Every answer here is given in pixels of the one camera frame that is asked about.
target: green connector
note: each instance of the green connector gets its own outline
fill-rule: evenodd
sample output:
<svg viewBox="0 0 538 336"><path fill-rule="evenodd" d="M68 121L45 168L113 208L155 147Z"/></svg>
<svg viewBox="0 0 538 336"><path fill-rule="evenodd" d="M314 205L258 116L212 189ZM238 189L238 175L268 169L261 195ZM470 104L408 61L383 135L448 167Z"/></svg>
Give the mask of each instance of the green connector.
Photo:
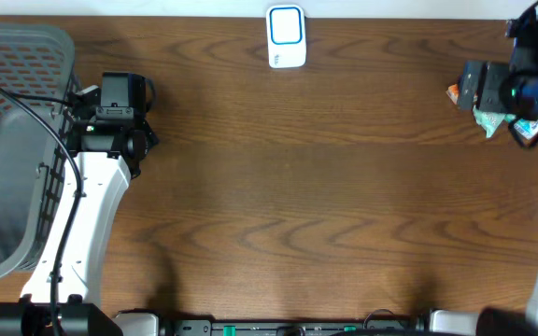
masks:
<svg viewBox="0 0 538 336"><path fill-rule="evenodd" d="M235 327L232 327L232 326L223 327L223 336L235 336Z"/></svg>

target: wooden table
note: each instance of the wooden table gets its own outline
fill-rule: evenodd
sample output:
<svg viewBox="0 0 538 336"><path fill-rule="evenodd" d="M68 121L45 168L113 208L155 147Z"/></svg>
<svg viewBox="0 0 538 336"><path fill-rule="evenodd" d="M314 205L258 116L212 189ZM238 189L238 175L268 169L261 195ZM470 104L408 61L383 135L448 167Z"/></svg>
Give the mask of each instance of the wooden table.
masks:
<svg viewBox="0 0 538 336"><path fill-rule="evenodd" d="M261 19L0 17L65 29L83 84L151 77L162 142L116 215L103 309L217 319L523 309L538 269L538 149L445 95L507 60L500 21L307 20L299 69ZM15 301L29 274L0 281Z"/></svg>

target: white wall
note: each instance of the white wall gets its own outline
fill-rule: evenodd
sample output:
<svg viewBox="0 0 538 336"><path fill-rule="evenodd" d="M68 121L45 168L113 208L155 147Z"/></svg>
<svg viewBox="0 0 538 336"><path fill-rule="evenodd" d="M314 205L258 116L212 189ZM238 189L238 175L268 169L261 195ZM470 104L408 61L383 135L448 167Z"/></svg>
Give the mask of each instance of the white wall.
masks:
<svg viewBox="0 0 538 336"><path fill-rule="evenodd" d="M309 18L509 19L534 0L298 0ZM271 0L0 0L0 14L263 17Z"/></svg>

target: basket mesh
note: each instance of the basket mesh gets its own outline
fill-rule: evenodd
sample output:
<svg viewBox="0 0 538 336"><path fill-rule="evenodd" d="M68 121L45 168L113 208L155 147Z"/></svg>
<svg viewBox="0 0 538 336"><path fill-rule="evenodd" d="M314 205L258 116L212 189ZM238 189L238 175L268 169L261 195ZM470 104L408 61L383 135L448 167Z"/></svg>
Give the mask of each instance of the basket mesh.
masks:
<svg viewBox="0 0 538 336"><path fill-rule="evenodd" d="M69 91L79 90L73 73L74 46L72 40L59 29L48 26L0 24L0 87L10 92L65 98ZM50 102L24 100L30 106L50 108L56 127L64 140L71 128L71 117L66 109ZM13 104L0 95L0 118ZM42 253L49 235L64 182L64 155L58 147L53 151L40 205L35 241L28 255L18 264L20 270L31 270ZM6 246L0 242L0 248ZM0 253L5 259L9 253Z"/></svg>

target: black cable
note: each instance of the black cable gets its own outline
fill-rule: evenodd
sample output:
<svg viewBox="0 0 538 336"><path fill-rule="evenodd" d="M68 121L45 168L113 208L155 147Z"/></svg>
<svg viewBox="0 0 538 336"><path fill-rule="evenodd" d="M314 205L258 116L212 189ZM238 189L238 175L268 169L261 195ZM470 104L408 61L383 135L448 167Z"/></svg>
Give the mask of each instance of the black cable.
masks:
<svg viewBox="0 0 538 336"><path fill-rule="evenodd" d="M39 100L43 102L52 102L52 103L58 103L58 104L69 106L69 107L74 106L74 104L70 102L67 102L63 99L53 98L53 97L34 96L31 94L22 94L22 93L15 93L15 92L9 92L9 94L14 96L15 98L20 98L20 99L30 99L30 100Z"/></svg>
<svg viewBox="0 0 538 336"><path fill-rule="evenodd" d="M35 95L32 95L32 94L22 94L22 93L7 92L7 91L6 91L6 93L11 95L14 98L19 98L19 99L30 99L30 100L38 100L38 101L43 101L43 102L52 102L52 103L58 103L58 104L66 105L66 106L70 106L70 107L74 106L70 102L67 102L67 101L65 101L63 99L53 98L53 97L35 96Z"/></svg>
<svg viewBox="0 0 538 336"><path fill-rule="evenodd" d="M45 131L49 133L49 135L51 135L53 140L55 140L57 145L60 147L62 153L65 155L66 159L70 163L70 166L72 167L72 171L74 173L74 177L76 178L76 193L74 195L74 202L72 203L72 208L70 209L70 214L67 218L67 223L65 224L64 233L62 234L62 239L60 240L60 244L57 248L57 253L55 254L53 270L51 271L51 324L53 325L53 333L55 334L55 336L61 336L63 332L62 326L60 325L60 321L57 318L57 285L59 283L60 265L62 263L62 256L64 255L65 245L67 243L67 238L70 234L70 230L72 229L72 223L74 222L74 217L76 216L76 212L78 210L80 198L82 197L82 178L80 177L80 172L78 171L76 162L74 161L74 159L72 159L72 156L70 155L70 152L65 146L64 141L62 141L60 136L47 124L47 122L40 118L37 113L35 113L35 111L33 111L25 103L20 101L13 94L3 90L2 88L0 88L0 94L7 98L10 102L17 105L24 112L28 113L29 116L31 116L36 122L38 122L38 124L40 124L45 129Z"/></svg>
<svg viewBox="0 0 538 336"><path fill-rule="evenodd" d="M377 310L374 310L372 313L370 313L368 316L366 316L366 318L364 319L364 322L362 322L362 328L363 329L366 329L367 328L367 325L369 323L369 321L371 320L371 317L373 317L373 315L375 314L379 314L379 313L389 313L391 315L395 315L391 310L389 309L385 309L385 308L381 308L381 309L377 309Z"/></svg>

